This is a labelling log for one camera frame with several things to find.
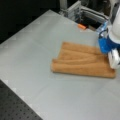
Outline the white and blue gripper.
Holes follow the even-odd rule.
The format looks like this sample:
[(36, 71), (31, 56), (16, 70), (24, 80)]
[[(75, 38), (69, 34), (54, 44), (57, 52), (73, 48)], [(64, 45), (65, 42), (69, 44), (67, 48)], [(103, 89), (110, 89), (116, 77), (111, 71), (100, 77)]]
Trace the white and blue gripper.
[(100, 51), (108, 55), (110, 67), (112, 69), (120, 68), (120, 43), (114, 42), (109, 35), (105, 36), (104, 31), (99, 33), (98, 43)]

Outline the orange clamp near arm base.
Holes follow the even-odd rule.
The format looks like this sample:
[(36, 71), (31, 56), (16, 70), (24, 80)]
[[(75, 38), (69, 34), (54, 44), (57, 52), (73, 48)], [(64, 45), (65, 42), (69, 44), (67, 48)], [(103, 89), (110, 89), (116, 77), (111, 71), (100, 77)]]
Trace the orange clamp near arm base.
[(81, 29), (86, 29), (86, 27), (82, 24), (78, 24), (78, 27), (81, 28)]

